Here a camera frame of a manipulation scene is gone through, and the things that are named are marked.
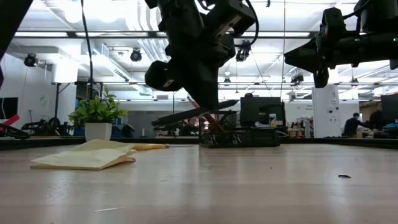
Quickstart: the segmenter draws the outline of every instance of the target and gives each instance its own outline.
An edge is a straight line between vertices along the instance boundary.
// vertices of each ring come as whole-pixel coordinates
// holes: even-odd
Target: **computer monitor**
[[[241,98],[241,124],[253,124],[255,122],[269,124],[270,114],[276,114],[278,120],[283,120],[282,113],[279,97]]]
[[[10,119],[18,114],[18,97],[0,98],[0,119]]]
[[[383,118],[386,120],[398,120],[398,94],[381,96]]]

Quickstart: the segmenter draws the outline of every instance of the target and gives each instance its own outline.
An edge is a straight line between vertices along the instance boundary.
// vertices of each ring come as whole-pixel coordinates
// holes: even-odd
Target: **white column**
[[[338,86],[313,88],[312,104],[315,137],[341,136]]]
[[[61,63],[53,65],[52,67],[53,73],[53,82],[56,83],[66,83],[66,82],[75,82],[77,81],[77,73],[78,73],[78,64],[72,60],[64,60]],[[56,92],[56,85],[53,86],[54,93]],[[76,85],[61,85],[58,97],[58,119],[61,124],[65,121],[69,122],[68,115],[75,110],[75,101],[76,101]],[[51,110],[52,116],[54,117],[55,112],[55,95],[52,98],[51,102]]]

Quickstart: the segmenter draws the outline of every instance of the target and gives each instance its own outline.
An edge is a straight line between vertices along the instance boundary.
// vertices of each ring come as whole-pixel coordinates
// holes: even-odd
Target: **wooden table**
[[[0,152],[0,223],[398,223],[398,151],[179,146],[102,171],[29,169],[66,149]]]

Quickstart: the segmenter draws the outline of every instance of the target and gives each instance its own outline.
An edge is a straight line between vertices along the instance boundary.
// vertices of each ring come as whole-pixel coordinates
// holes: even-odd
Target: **white pot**
[[[109,123],[86,123],[85,136],[86,141],[100,139],[109,141],[112,134],[112,124]]]

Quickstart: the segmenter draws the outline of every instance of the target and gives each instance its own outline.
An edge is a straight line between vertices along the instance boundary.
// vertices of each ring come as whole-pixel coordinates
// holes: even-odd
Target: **potted plant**
[[[77,110],[69,115],[74,128],[85,127],[86,141],[94,139],[109,141],[112,122],[127,115],[126,110],[119,109],[120,103],[115,102],[115,97],[109,94],[108,88],[105,88],[103,99],[95,96],[94,100],[80,100]]]

